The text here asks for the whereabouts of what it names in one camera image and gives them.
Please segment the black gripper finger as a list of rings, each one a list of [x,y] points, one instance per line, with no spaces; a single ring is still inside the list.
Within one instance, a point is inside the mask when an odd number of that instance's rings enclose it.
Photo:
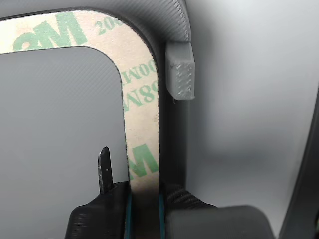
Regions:
[[[265,214],[252,206],[218,208],[180,185],[162,184],[159,195],[162,239],[272,239]]]
[[[100,194],[70,214],[66,239],[130,239],[132,195],[128,181],[113,182],[111,157],[104,147],[98,157]]]

